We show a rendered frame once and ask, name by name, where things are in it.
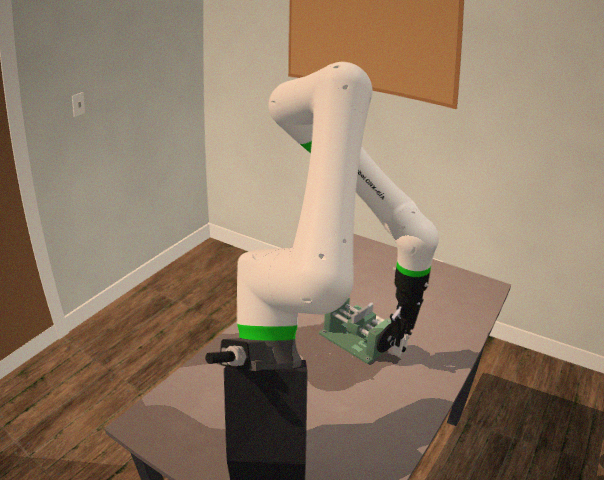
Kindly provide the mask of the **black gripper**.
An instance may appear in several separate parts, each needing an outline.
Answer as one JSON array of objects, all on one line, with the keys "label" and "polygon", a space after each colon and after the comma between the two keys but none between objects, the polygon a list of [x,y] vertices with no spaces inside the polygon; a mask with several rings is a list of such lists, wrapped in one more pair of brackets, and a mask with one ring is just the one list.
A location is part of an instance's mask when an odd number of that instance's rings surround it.
[{"label": "black gripper", "polygon": [[403,346],[407,348],[409,335],[412,334],[410,330],[414,329],[424,299],[422,299],[423,292],[409,294],[399,291],[397,288],[396,298],[398,300],[397,311],[395,314],[390,314],[391,336],[395,338],[393,353],[401,356]]}]

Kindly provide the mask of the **green clamp slide with handwheel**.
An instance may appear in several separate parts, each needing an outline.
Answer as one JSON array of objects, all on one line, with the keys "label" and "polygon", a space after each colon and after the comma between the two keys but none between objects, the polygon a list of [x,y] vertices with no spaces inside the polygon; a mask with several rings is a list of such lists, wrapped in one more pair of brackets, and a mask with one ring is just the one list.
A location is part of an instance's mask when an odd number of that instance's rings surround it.
[{"label": "green clamp slide with handwheel", "polygon": [[[319,334],[369,364],[394,346],[391,320],[383,321],[376,316],[373,313],[373,303],[364,308],[358,305],[352,307],[349,304],[350,297],[336,311],[325,314],[324,329],[319,331]],[[351,310],[350,313],[348,309]]]}]

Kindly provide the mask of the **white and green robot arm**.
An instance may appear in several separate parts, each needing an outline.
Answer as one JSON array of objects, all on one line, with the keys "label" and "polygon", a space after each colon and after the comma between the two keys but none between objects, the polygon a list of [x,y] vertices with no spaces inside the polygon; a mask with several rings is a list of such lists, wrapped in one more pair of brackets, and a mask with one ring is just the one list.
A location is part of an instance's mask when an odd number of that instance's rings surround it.
[{"label": "white and green robot arm", "polygon": [[223,339],[220,352],[206,354],[208,364],[251,371],[302,365],[298,313],[333,312],[352,292],[356,193],[397,244],[395,286],[409,294],[429,287],[438,231],[361,146],[371,98],[370,78],[348,62],[272,92],[271,117],[311,153],[297,233],[292,248],[240,256],[239,338]]}]

